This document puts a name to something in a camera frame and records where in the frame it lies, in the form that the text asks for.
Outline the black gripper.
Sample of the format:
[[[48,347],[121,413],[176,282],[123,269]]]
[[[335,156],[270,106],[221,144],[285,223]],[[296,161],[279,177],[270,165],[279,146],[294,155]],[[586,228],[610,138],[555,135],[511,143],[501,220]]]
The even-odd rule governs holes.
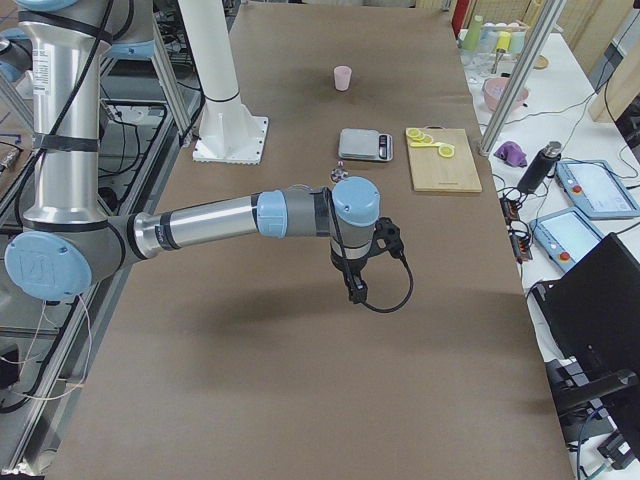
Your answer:
[[[373,232],[368,256],[375,257],[388,252],[392,258],[403,258],[403,241],[400,228],[388,217],[380,217]]]

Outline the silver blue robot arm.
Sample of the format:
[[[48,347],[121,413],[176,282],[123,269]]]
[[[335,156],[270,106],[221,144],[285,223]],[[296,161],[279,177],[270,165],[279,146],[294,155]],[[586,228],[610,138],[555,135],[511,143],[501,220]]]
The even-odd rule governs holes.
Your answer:
[[[399,228],[380,213],[377,187],[347,177],[331,188],[296,187],[159,215],[109,216],[98,205],[100,58],[150,54],[148,1],[22,1],[32,44],[35,199],[4,252],[28,295],[60,301],[163,251],[236,236],[327,237],[349,298],[365,304],[361,272],[374,256],[404,258]]]

